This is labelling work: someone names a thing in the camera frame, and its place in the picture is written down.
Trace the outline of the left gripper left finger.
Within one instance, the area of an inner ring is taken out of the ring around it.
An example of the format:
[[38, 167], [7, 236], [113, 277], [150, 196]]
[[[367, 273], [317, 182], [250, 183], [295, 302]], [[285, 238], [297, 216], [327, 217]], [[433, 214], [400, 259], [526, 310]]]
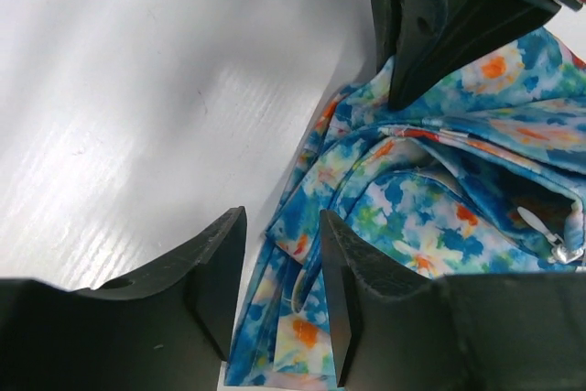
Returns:
[[228, 359], [246, 212], [96, 289], [1, 283], [4, 390], [213, 390]]

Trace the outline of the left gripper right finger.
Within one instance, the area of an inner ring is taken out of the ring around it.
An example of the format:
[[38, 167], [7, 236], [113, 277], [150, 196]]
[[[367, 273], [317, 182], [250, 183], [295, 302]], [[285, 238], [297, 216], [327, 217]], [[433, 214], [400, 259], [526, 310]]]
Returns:
[[347, 390], [582, 390], [585, 276], [427, 279], [334, 212], [321, 260], [338, 386]]

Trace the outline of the blue floral skirt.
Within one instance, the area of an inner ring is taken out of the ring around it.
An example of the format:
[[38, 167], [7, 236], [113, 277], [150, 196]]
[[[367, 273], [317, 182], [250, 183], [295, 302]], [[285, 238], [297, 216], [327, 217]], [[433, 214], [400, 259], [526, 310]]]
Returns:
[[320, 213], [426, 278], [585, 267], [585, 65], [544, 28], [401, 111], [394, 65], [333, 97], [265, 232], [228, 386], [335, 388]]

